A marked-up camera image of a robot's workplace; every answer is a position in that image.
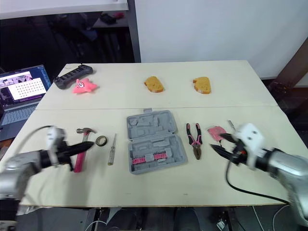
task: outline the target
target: pink hammer handle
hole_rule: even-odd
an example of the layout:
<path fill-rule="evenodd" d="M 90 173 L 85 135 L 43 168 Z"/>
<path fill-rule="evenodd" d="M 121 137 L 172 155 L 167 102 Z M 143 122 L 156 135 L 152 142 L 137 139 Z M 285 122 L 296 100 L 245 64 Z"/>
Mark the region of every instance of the pink hammer handle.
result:
<path fill-rule="evenodd" d="M 75 163 L 74 172 L 81 172 L 82 164 L 83 164 L 85 157 L 86 157 L 86 152 L 79 153 L 77 155 L 77 160 L 76 160 L 76 163 Z"/>

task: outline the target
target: hammer head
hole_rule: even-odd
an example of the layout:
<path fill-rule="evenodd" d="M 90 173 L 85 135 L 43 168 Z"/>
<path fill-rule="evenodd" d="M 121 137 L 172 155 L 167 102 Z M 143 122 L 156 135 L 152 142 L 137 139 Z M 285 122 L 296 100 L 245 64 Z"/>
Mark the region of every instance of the hammer head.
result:
<path fill-rule="evenodd" d="M 94 132 L 96 133 L 96 131 L 90 129 L 90 128 L 77 128 L 76 130 L 77 133 L 89 133 L 89 132 Z"/>

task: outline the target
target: pink plush toy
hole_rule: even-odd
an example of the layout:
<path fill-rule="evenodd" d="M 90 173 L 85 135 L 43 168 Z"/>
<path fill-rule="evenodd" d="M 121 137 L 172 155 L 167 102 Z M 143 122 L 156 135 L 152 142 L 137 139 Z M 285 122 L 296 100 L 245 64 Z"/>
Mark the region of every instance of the pink plush toy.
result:
<path fill-rule="evenodd" d="M 97 85 L 91 83 L 88 78 L 84 80 L 76 79 L 76 86 L 73 89 L 73 93 L 91 92 L 97 88 Z"/>

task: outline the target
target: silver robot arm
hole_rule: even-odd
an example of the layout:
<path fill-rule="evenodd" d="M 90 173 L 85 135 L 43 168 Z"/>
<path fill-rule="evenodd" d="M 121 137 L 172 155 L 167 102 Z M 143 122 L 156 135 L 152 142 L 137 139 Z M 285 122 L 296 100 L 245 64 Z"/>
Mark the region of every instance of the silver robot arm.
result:
<path fill-rule="evenodd" d="M 243 124 L 233 135 L 221 136 L 236 144 L 233 152 L 218 145 L 211 145 L 212 148 L 235 164 L 243 163 L 251 170 L 258 168 L 270 173 L 288 191 L 297 223 L 308 227 L 308 159 L 278 149 L 264 149 L 264 137 L 253 124 Z"/>
<path fill-rule="evenodd" d="M 64 137 L 62 129 L 51 127 L 47 138 L 49 150 L 17 154 L 8 159 L 0 173 L 0 230 L 15 230 L 18 206 L 33 175 L 58 164 L 69 164 L 72 171 L 70 157 L 88 150 L 94 144 L 86 141 L 67 146 Z"/>

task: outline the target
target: laptop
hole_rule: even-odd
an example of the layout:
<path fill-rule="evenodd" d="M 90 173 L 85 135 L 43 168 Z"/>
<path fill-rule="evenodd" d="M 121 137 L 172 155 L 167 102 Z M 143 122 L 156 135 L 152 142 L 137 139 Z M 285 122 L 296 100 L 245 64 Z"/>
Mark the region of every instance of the laptop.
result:
<path fill-rule="evenodd" d="M 0 141 L 16 137 L 50 86 L 43 65 L 0 75 Z"/>

